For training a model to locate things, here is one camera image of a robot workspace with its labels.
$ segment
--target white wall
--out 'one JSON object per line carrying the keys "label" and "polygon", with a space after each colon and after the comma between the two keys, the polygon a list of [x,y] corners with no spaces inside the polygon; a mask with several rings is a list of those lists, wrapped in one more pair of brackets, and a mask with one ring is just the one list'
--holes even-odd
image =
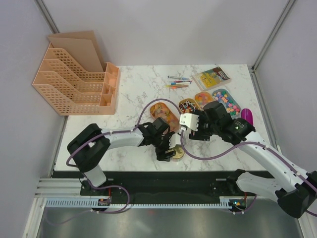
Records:
{"label": "white wall", "polygon": [[0,237],[22,236],[62,117],[32,87],[51,33],[33,0],[0,7]]}
{"label": "white wall", "polygon": [[316,0],[297,1],[258,69],[281,149],[309,172],[317,170],[316,12]]}
{"label": "white wall", "polygon": [[287,0],[44,0],[60,32],[94,30],[117,65],[253,64]]}

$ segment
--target orange plastic organizer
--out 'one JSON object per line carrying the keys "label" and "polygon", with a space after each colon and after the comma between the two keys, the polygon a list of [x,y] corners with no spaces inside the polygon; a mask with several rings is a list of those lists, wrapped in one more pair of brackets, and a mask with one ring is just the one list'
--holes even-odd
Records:
{"label": "orange plastic organizer", "polygon": [[105,72],[87,72],[66,50],[50,45],[33,86],[62,116],[113,115],[119,81],[112,63]]}

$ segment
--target robotic arm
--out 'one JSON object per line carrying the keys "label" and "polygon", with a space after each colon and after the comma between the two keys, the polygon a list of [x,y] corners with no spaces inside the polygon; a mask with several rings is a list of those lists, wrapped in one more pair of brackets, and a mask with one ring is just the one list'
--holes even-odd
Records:
{"label": "robotic arm", "polygon": [[[181,115],[180,124],[183,131],[190,131],[189,139],[209,141],[210,136],[218,135],[224,141],[239,146],[274,177],[262,178],[236,170],[227,181],[236,184],[242,191],[277,202],[287,214],[295,218],[301,217],[316,199],[316,189],[308,186],[303,179],[316,188],[317,172],[308,173],[290,162],[271,148],[246,120],[232,119],[221,103],[211,102],[203,111],[196,110],[193,114]],[[69,143],[67,150],[72,154],[86,141],[101,134],[102,130],[96,124],[91,124]],[[116,134],[110,131],[108,135],[94,140],[92,145],[79,150],[73,160],[79,171],[84,173],[94,186],[100,186],[106,181],[106,177],[99,161],[107,150],[123,146],[153,145],[157,159],[169,161],[175,153],[171,152],[170,148],[180,144],[180,140],[178,134],[170,132],[168,123],[158,118],[153,123],[138,125],[135,130],[119,131]]]}

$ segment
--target table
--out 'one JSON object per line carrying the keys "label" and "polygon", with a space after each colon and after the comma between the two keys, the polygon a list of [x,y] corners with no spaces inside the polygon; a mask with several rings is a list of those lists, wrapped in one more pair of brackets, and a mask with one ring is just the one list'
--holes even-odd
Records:
{"label": "table", "polygon": [[[232,81],[218,88],[227,89],[241,108],[249,108],[253,113],[256,130],[268,141],[267,131],[256,94],[252,85],[248,67],[245,64],[219,65]],[[76,171],[68,167],[65,162],[69,157],[68,143],[77,136],[87,125],[96,123],[104,129],[132,128],[143,107],[153,99],[167,98],[178,105],[186,98],[194,98],[200,92],[197,85],[192,83],[187,88],[163,88],[169,81],[168,75],[189,77],[195,73],[216,67],[209,65],[146,65],[121,66],[121,80],[117,109],[111,116],[69,116],[64,135],[58,152],[55,171]],[[173,105],[166,103],[172,112],[178,115]],[[149,109],[146,110],[141,123],[153,121]],[[200,157],[217,155],[232,145],[213,136],[210,142],[188,141],[186,148]],[[121,147],[107,151],[100,161],[104,171],[231,171],[265,170],[252,157],[235,149],[233,152],[212,161],[195,160],[184,155],[179,162],[157,161],[153,146]]]}

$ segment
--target gray floor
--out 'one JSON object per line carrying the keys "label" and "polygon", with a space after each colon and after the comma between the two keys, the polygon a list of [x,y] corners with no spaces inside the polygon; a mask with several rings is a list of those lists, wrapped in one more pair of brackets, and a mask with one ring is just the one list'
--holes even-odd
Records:
{"label": "gray floor", "polygon": [[[83,209],[47,208],[51,222]],[[64,225],[42,222],[39,238],[302,238],[297,219],[276,203],[258,199],[245,215],[215,209],[130,209],[121,214],[86,213]]]}

